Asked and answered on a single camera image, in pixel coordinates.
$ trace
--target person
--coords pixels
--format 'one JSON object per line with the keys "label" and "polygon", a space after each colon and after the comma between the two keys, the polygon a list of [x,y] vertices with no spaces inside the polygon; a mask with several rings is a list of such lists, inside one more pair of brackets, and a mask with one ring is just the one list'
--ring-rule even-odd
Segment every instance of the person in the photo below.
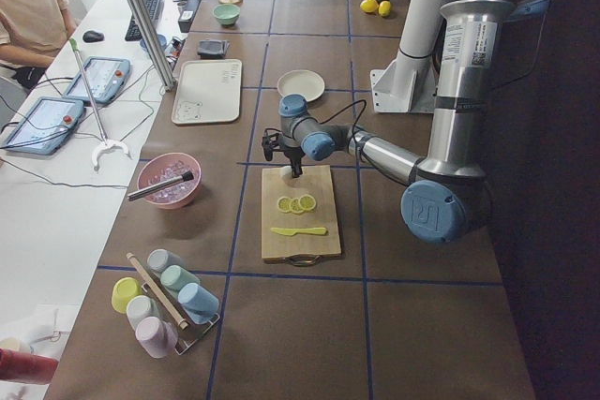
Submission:
{"label": "person", "polygon": [[41,76],[76,27],[68,0],[0,0],[0,60],[22,77],[36,68]]}

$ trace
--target person's arm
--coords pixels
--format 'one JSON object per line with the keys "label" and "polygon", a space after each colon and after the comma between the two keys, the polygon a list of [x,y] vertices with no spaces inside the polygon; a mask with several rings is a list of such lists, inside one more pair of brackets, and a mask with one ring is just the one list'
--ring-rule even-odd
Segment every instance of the person's arm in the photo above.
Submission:
{"label": "person's arm", "polygon": [[23,47],[13,46],[12,44],[1,44],[0,60],[7,61],[13,65],[48,67],[53,63],[54,58],[28,51]]}
{"label": "person's arm", "polygon": [[73,35],[73,32],[77,28],[77,23],[68,8],[61,9],[60,14],[63,15],[63,22],[65,23],[65,30],[67,30],[67,37]]}

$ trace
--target lemon slice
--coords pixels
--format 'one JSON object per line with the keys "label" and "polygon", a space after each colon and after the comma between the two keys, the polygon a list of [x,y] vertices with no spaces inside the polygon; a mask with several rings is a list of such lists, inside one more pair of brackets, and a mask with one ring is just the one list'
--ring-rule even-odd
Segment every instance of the lemon slice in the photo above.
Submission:
{"label": "lemon slice", "polygon": [[305,194],[298,199],[298,204],[303,211],[312,211],[317,207],[317,201],[310,194]]}
{"label": "lemon slice", "polygon": [[300,207],[300,201],[298,198],[293,198],[290,202],[290,211],[295,215],[300,215],[304,210]]}
{"label": "lemon slice", "polygon": [[277,199],[277,209],[282,213],[290,212],[290,203],[292,203],[292,199],[287,196],[280,197]]}

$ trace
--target black keyboard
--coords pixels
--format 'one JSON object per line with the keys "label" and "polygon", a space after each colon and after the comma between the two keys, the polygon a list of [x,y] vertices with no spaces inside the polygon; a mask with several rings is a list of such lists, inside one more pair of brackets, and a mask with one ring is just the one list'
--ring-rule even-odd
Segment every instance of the black keyboard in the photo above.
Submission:
{"label": "black keyboard", "polygon": [[[148,14],[150,14],[150,19],[156,25],[164,6],[163,0],[143,0],[143,2],[146,5]],[[133,15],[131,15],[129,27],[125,33],[125,41],[139,41],[140,39],[142,39],[142,32],[140,31],[138,24],[135,22],[135,18]]]}

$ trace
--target brown table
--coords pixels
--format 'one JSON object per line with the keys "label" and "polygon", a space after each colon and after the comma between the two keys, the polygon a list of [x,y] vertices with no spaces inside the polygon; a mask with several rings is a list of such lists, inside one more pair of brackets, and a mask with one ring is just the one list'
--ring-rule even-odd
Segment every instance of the brown table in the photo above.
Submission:
{"label": "brown table", "polygon": [[[316,117],[365,98],[362,125],[427,152],[430,116],[376,114],[370,103],[369,71],[395,57],[409,0],[392,0],[386,19],[363,13],[361,0],[244,0],[230,29],[210,14],[217,1],[202,0],[180,64],[200,39],[228,39],[227,56],[244,65],[240,118],[175,126],[174,93],[164,97],[138,171],[162,153],[190,153],[202,193],[175,211],[124,201],[46,398],[532,399],[487,232],[418,241],[399,215],[402,188],[350,156],[327,160],[343,258],[309,268],[261,260],[261,170],[286,161],[267,165],[260,136],[278,126],[286,71],[323,76]],[[145,260],[155,248],[181,255],[221,300],[217,328],[163,360],[110,306],[113,283],[135,275],[126,253]]]}

